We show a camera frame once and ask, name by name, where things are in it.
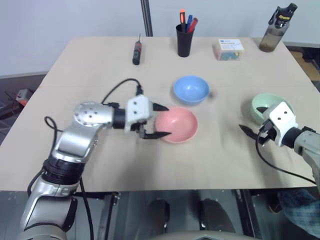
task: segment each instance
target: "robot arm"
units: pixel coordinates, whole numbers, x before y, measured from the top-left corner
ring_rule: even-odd
[[[124,129],[136,131],[143,139],[158,139],[170,133],[148,134],[144,125],[154,111],[167,110],[142,94],[130,99],[125,109],[117,103],[104,105],[90,101],[78,105],[72,123],[43,163],[43,173],[34,185],[20,221],[23,232],[18,240],[66,240],[65,232],[71,228],[77,209],[77,200],[72,196],[98,142],[98,132]]]
[[[259,137],[250,128],[240,125],[246,135],[264,145],[273,140],[279,147],[287,146],[303,157],[312,169],[315,183],[320,192],[320,134],[311,128],[298,128],[296,116],[285,102],[273,105],[270,108],[258,107],[263,114],[265,123],[260,132],[267,132],[266,137]]]

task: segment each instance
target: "bowl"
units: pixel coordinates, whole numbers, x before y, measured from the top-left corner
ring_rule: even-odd
[[[196,116],[184,107],[170,107],[169,111],[159,113],[155,118],[158,132],[169,132],[162,139],[168,143],[184,143],[194,137],[198,129]]]
[[[293,113],[294,109],[290,105],[290,103],[285,100],[282,96],[278,96],[272,93],[261,93],[255,96],[252,99],[250,106],[250,113],[255,122],[259,125],[262,125],[265,122],[264,116],[261,112],[257,110],[257,107],[266,107],[270,108],[274,104],[279,104],[281,102],[285,102]]]
[[[208,83],[199,76],[184,76],[175,81],[173,91],[176,97],[186,105],[197,105],[209,94]]]

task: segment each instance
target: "table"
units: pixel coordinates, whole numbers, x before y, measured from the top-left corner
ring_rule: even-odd
[[[101,101],[118,82],[138,79],[144,94],[165,106],[180,105],[172,85],[185,75],[204,78],[213,97],[189,107],[199,128],[192,141],[168,144],[142,140],[122,130],[101,132],[86,164],[88,192],[173,189],[263,189],[311,186],[263,163],[254,141],[239,128],[258,130],[248,116],[248,104],[259,93],[285,97],[300,127],[320,131],[320,95],[283,43],[265,53],[256,41],[241,38],[245,54],[239,61],[217,61],[217,38],[195,37],[189,57],[177,55],[175,37],[145,37],[141,63],[132,64],[134,37],[81,37],[72,40],[26,105],[0,146],[0,190],[25,191],[48,157],[53,131],[44,116],[66,128],[75,106]],[[124,106],[135,92],[121,86],[109,101]],[[262,154],[275,165],[312,178],[311,168],[286,147],[268,143]]]

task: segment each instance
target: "white wall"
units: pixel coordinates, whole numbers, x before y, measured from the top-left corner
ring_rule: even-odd
[[[74,37],[139,33],[140,0],[0,0],[0,78],[47,72]]]
[[[175,36],[179,11],[199,22],[195,36],[262,37],[277,6],[298,8],[283,37],[285,42],[320,45],[320,0],[150,0],[154,36]]]

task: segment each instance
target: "black pen holder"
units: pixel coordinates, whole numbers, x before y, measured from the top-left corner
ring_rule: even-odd
[[[193,29],[192,32],[182,32],[181,24],[177,25],[175,29],[178,42],[178,55],[183,58],[188,57],[195,30]]]

